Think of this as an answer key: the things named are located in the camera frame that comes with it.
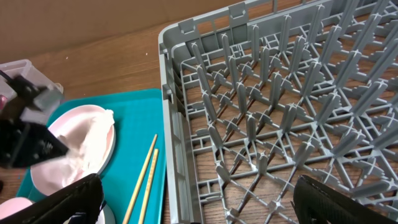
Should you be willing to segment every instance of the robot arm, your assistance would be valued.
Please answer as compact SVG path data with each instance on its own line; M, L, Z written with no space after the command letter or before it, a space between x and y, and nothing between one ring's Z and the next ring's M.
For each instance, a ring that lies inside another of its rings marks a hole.
M20 75L11 79L0 70L0 76L17 93L10 101L0 96L0 167L25 168L64 156L68 148L46 126L21 120L26 108L46 111L62 99L62 94L35 86Z
M0 76L17 93L17 97L9 101L0 95L0 167L26 168L64 156L68 148L45 125L21 118L26 108L40 112L54 108L62 94L45 86L35 86L22 76L11 79L1 70ZM0 224L64 223L69 218L69 223L94 224L104 205L103 199L101 179L97 174L90 174L0 220Z

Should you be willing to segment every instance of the plastic tray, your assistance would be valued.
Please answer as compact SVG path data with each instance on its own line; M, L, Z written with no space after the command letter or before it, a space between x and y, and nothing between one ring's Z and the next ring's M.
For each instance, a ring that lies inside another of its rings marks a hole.
M159 149L159 158L145 223L160 223L166 170L161 91L132 91L67 101L50 117L49 124L64 112L81 105L98 105L114 111L116 146L109 164L101 173L101 179L105 200L114 213L116 223L123 221L150 144L154 135L158 134L155 148ZM139 219L148 173L149 169L131 214L130 223L137 223ZM29 170L17 196L27 197L34 202L45 197L33 186Z
M296 223L300 174L398 221L397 11L248 0L166 27L171 222Z

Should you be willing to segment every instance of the wooden surface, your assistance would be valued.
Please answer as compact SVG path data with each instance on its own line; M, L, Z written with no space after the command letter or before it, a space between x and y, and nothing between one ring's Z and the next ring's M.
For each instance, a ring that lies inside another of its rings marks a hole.
M182 20L239 1L0 0L0 63Z
M278 8L289 7L290 4L296 4L296 2L281 4ZM249 11L249 14L256 17L257 15L261 15L262 11L269 11L270 7L272 5L265 5L262 9ZM159 32L169 24L171 23L65 50L49 52L31 57L29 60L51 80L59 82L64 86L65 97L68 100L123 91L160 88L157 37ZM353 43L343 42L343 44L345 47L350 48ZM344 57L341 55L334 55L332 58L334 62L342 59ZM366 72L371 68L371 65L362 64L360 66L361 69L364 69L362 72ZM199 90L190 90L187 101L197 101L200 96L201 93ZM278 122L281 120L281 117L282 114L279 113L272 119ZM205 121L192 121L193 130L203 125L206 126ZM199 179L215 178L216 172L212 153L201 154L197 156L196 160L198 162ZM277 175L286 178L285 176L288 174L286 171ZM349 174L355 177L360 173L358 173L358 170L349 170ZM23 175L24 170L0 170L0 179L5 182L4 190L0 193L0 203L15 196ZM243 179L240 180L240 183L247 185L251 181L251 179ZM255 193L264 195L264 197L274 198L275 194L279 193L275 191L275 188L279 188L279 186L270 181L263 179L259 182L258 186L259 192L255 191ZM227 201L232 207L236 203L239 203L234 198L241 194L242 192L239 189L229 189L226 191ZM285 195L283 203L290 204L291 199L292 194ZM224 223L224 211L219 202L214 205L205 206L204 211L206 222ZM256 201L249 201L242 213L242 218L249 223L264 223L266 215L266 208L261 205L259 206ZM292 210L289 212L289 216L294 217ZM168 193L166 193L164 204L164 223L170 223Z

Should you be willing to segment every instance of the plastic container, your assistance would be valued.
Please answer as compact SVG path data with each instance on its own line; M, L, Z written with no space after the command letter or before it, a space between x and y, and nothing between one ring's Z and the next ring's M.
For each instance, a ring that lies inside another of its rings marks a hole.
M294 223L299 174L398 220L395 1L279 2L159 34L171 222Z
M24 197L15 197L6 200L2 204L0 204L0 220L17 213L31 206L32 204L33 204L32 201Z
M38 71L30 60L18 60L15 62L9 62L0 64L0 70L6 73L11 78L17 75L22 75L28 81L32 82L37 86L46 86L47 88L54 90L59 89L63 92L61 86L57 86L51 80L49 80L43 73ZM17 95L16 92L5 82L3 77L0 77L0 95L7 98L7 101L14 99ZM25 121L34 121L36 123L45 124L49 116L53 113L53 110L48 110L45 113L39 113L34 110L25 109L21 118Z

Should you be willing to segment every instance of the white bowl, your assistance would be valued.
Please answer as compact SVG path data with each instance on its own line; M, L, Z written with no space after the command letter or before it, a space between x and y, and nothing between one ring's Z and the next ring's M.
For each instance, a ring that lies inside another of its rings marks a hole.
M113 212L108 205L105 205L99 213L96 224L115 224Z
M104 112L104 108L96 105L78 106L67 111L54 121L49 127L49 131L55 137L62 135L68 139L75 139L75 142L77 142L76 144L82 143L90 128L89 123L91 119L97 114ZM106 152L101 167L95 170L97 174L104 171L108 164L113 153L115 141L115 128L114 125L112 125L106 138ZM68 160L65 157L59 157L32 166L30 174L35 188L44 195L51 195L66 187L62 185L63 175L60 166L67 163Z

